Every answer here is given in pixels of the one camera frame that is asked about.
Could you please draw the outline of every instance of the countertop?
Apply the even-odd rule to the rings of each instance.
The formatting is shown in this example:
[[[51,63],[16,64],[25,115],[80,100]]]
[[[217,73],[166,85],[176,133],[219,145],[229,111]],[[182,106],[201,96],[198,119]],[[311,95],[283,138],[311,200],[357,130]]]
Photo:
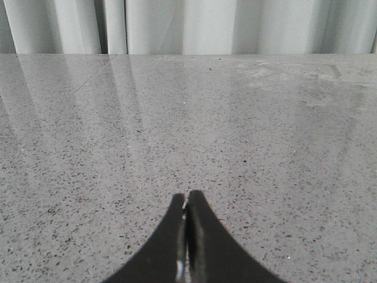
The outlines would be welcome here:
[[[100,282],[192,189],[287,282],[376,282],[376,55],[0,69],[1,282]]]

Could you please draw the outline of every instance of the curtain fold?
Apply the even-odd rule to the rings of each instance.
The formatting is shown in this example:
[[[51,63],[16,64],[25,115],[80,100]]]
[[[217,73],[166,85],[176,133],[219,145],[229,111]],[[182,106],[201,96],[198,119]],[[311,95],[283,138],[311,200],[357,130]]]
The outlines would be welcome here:
[[[0,52],[375,51],[377,0],[0,0]]]

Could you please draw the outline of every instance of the polished stone surface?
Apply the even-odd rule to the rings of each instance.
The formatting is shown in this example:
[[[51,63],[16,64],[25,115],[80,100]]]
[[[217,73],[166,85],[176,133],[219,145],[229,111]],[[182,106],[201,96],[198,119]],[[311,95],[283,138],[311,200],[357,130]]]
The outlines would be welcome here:
[[[99,282],[201,189],[288,282],[377,278],[377,56],[0,55],[0,281]]]

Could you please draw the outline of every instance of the white curtain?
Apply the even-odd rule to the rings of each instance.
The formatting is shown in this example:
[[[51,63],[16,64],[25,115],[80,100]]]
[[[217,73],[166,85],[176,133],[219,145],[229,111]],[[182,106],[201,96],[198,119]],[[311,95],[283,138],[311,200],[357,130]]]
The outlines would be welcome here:
[[[377,0],[0,0],[0,52],[376,52]]]

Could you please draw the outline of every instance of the white backdrop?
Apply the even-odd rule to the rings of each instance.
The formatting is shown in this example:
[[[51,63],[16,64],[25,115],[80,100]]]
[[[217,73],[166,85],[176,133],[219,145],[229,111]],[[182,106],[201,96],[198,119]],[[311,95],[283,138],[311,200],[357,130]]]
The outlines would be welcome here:
[[[376,52],[377,0],[0,0],[0,52]]]

